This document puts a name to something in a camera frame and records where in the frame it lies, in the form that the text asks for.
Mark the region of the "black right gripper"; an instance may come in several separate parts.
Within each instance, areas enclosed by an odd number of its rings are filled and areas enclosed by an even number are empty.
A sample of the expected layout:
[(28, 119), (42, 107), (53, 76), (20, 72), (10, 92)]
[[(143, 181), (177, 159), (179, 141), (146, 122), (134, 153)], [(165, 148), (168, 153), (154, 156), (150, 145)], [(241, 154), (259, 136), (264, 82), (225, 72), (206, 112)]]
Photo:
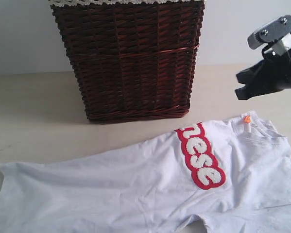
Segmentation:
[[(238, 83), (246, 84), (235, 89), (238, 100), (248, 100), (291, 89), (291, 49), (279, 55), (270, 45), (267, 45), (262, 49), (262, 56), (263, 61), (236, 74)], [(261, 82), (251, 81), (257, 72), (261, 76)]]

